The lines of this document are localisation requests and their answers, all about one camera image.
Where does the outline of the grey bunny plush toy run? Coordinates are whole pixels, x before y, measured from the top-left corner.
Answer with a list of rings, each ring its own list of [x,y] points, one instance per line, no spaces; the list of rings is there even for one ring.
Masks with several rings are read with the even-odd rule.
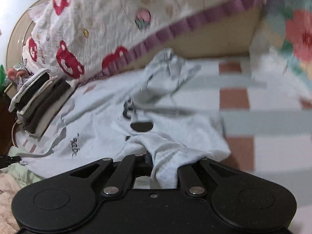
[[[20,90],[21,87],[24,85],[24,83],[30,77],[30,74],[28,70],[23,68],[22,69],[9,68],[7,70],[7,76],[10,79],[10,81],[16,84],[17,90]]]

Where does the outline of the light green quilted sheet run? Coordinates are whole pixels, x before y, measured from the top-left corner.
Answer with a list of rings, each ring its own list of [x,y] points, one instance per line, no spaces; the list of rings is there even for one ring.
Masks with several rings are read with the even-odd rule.
[[[19,153],[25,153],[23,147],[11,146],[8,151],[8,156],[18,156]],[[20,188],[24,188],[30,184],[34,184],[43,180],[42,177],[31,172],[26,166],[20,163],[14,163],[6,168],[1,168],[1,172],[9,174],[17,182]]]

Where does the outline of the checked plush blanket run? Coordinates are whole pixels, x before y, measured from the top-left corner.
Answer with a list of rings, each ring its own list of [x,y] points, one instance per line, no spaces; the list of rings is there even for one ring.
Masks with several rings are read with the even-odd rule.
[[[220,119],[230,149],[220,162],[284,186],[299,207],[310,205],[311,109],[304,100],[271,85],[267,76],[251,75],[248,58],[189,61],[200,63],[201,72],[172,99]],[[41,137],[20,128],[17,146],[33,153],[44,145],[58,113]]]

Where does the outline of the cream folded garment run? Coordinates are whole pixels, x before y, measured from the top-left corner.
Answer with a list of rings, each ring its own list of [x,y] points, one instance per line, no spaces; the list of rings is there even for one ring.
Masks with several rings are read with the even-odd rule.
[[[15,98],[14,108],[18,124],[25,124],[33,116],[34,111],[43,103],[62,82],[62,78],[48,78],[45,73],[35,82],[27,85],[21,94]]]

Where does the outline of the floral pillow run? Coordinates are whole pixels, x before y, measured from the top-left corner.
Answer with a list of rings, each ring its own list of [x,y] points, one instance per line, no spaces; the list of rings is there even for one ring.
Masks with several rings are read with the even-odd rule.
[[[268,0],[249,54],[254,77],[311,99],[311,0]]]

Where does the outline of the light grey sweatshirt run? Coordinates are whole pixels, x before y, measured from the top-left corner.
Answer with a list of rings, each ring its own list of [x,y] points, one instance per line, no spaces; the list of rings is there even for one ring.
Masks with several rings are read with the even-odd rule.
[[[52,122],[44,145],[21,154],[21,163],[49,178],[103,158],[149,153],[151,186],[175,188],[179,167],[230,155],[216,115],[172,99],[201,69],[165,49],[144,69],[79,87]]]

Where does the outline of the dark brown folded garment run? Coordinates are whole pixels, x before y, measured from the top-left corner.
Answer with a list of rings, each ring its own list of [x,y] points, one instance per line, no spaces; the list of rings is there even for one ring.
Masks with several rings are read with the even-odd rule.
[[[27,123],[22,124],[24,130],[31,136],[41,137],[48,125],[67,99],[74,92],[76,86],[67,83],[65,79],[52,91],[51,95],[43,101],[34,111]]]

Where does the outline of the white bear print quilt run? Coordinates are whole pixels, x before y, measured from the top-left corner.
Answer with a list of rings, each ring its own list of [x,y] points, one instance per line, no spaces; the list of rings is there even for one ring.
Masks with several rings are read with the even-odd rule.
[[[31,72],[104,77],[186,32],[263,0],[50,0],[22,51]]]

